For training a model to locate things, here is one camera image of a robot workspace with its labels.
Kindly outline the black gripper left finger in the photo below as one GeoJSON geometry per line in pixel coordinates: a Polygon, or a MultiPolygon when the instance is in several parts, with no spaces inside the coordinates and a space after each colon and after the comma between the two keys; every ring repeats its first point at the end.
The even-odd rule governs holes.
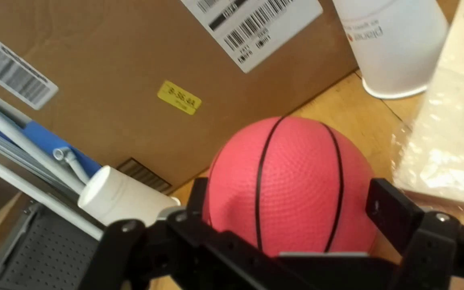
{"type": "Polygon", "coordinates": [[[188,203],[188,216],[191,219],[202,219],[204,217],[209,182],[210,182],[209,177],[197,177],[194,180],[189,203],[188,203]]]}

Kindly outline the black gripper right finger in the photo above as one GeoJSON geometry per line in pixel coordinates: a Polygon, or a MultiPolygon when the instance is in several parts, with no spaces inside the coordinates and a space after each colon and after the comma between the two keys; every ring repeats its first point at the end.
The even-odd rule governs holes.
{"type": "Polygon", "coordinates": [[[387,179],[371,180],[366,213],[399,253],[408,248],[424,217],[424,211],[387,179]]]}

